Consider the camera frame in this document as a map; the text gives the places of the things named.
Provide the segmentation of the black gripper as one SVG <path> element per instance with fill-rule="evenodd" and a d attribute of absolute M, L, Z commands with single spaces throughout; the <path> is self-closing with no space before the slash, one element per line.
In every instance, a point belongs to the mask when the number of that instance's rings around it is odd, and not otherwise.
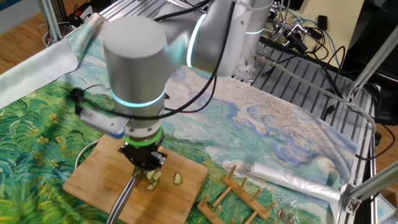
<path fill-rule="evenodd" d="M 140 176 L 142 170 L 160 169 L 167 155 L 159 151 L 160 144 L 152 143 L 148 146 L 133 146 L 132 144 L 123 144 L 118 152 L 123 154 L 128 161 L 135 166 L 132 176 Z M 152 178 L 152 171 L 145 172 L 146 178 Z"/>

